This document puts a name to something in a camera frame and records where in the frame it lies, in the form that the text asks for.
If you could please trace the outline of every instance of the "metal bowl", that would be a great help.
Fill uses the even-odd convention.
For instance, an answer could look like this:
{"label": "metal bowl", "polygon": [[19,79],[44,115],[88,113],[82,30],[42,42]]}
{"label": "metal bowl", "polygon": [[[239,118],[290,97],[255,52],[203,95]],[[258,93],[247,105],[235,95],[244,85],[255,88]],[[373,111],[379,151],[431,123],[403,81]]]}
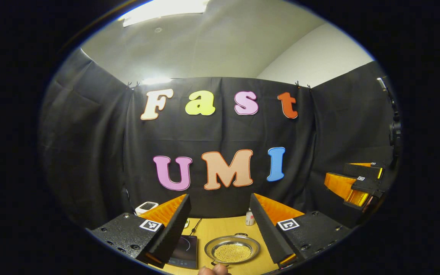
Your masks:
{"label": "metal bowl", "polygon": [[224,264],[238,264],[251,260],[260,250],[259,242],[247,234],[215,238],[205,245],[205,253],[213,261]]}

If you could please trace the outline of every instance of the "induction cooktop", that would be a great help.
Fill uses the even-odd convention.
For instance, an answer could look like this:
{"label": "induction cooktop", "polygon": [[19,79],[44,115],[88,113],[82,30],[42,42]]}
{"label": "induction cooktop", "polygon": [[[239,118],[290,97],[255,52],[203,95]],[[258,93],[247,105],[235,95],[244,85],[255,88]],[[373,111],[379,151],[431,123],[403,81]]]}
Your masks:
{"label": "induction cooktop", "polygon": [[181,235],[178,245],[174,250],[168,264],[184,267],[197,268],[198,238],[196,236]]}

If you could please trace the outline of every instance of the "white device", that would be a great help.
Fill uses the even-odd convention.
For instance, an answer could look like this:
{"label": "white device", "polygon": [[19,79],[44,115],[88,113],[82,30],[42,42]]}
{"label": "white device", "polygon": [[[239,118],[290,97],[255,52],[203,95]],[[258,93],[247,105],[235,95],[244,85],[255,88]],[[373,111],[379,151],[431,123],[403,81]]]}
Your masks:
{"label": "white device", "polygon": [[157,207],[158,205],[159,204],[157,202],[144,202],[135,209],[135,213],[137,214],[137,216],[140,214],[144,214],[145,212]]}

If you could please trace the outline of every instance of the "white bottle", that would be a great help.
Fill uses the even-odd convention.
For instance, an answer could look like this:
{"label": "white bottle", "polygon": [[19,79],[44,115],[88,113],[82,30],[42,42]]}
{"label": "white bottle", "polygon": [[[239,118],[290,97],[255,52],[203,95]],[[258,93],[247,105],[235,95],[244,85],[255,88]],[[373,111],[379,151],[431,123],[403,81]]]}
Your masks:
{"label": "white bottle", "polygon": [[252,211],[249,208],[249,211],[246,213],[246,225],[251,226],[254,224],[254,215],[252,215]]}

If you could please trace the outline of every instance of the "screw hole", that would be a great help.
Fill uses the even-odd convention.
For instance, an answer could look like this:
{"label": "screw hole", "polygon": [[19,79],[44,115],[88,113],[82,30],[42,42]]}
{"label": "screw hole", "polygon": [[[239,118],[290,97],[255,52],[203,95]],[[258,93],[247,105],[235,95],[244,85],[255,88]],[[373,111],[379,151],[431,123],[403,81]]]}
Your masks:
{"label": "screw hole", "polygon": [[302,247],[300,247],[301,250],[308,250],[311,247],[311,245],[306,244],[306,245],[302,245]]}

